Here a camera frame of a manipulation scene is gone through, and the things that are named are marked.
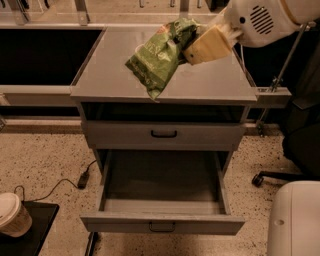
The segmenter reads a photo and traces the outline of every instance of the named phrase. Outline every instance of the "plastic bag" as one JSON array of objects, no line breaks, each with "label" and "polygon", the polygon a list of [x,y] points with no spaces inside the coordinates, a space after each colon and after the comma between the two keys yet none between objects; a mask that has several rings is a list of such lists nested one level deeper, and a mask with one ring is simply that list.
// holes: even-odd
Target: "plastic bag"
[{"label": "plastic bag", "polygon": [[187,62],[182,50],[196,37],[199,25],[187,18],[163,25],[126,62],[153,100],[165,89],[178,66]]}]

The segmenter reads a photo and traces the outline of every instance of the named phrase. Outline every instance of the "speckled floor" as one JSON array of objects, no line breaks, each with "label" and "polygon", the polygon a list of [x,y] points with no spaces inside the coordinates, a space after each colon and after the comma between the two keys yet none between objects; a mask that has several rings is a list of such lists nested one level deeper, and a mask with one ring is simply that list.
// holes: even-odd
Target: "speckled floor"
[{"label": "speckled floor", "polygon": [[[57,125],[34,129],[5,129],[0,133],[0,193],[13,192],[17,185],[26,189],[26,200],[45,196],[62,178],[77,182],[94,159],[77,127]],[[282,136],[245,136],[234,154],[225,176],[233,215],[244,216],[246,223],[236,236],[112,234],[100,233],[94,255],[266,255],[269,211],[280,181],[266,180],[261,188],[251,185],[260,170],[296,170],[282,156]],[[85,190],[62,183],[43,202],[60,205],[59,213],[41,250],[41,256],[84,255],[89,233],[79,214],[95,209],[100,172],[90,170]]]}]

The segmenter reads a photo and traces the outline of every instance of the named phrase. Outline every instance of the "drawer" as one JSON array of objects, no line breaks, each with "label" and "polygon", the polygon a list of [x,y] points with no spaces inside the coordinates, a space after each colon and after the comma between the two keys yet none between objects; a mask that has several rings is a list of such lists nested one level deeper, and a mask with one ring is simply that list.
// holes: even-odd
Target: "drawer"
[{"label": "drawer", "polygon": [[90,232],[235,235],[216,152],[110,150]]},{"label": "drawer", "polygon": [[89,121],[83,127],[95,149],[233,151],[244,133],[240,124]]}]

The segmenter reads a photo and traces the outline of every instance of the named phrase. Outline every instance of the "closed drawer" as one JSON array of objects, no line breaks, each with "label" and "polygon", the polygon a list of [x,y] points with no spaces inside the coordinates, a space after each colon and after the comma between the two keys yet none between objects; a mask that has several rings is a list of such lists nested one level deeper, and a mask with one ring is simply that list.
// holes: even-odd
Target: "closed drawer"
[{"label": "closed drawer", "polygon": [[96,149],[221,150],[238,148],[240,124],[182,124],[89,121],[88,145]]}]

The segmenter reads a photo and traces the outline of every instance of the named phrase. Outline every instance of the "black chair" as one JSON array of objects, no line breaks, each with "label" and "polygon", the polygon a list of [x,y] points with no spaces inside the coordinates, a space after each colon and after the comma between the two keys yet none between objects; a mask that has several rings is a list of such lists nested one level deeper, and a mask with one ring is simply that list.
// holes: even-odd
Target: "black chair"
[{"label": "black chair", "polygon": [[264,177],[320,180],[320,92],[293,100],[282,130],[284,156],[292,160],[302,174],[262,171],[254,176],[252,184],[259,187]]}]

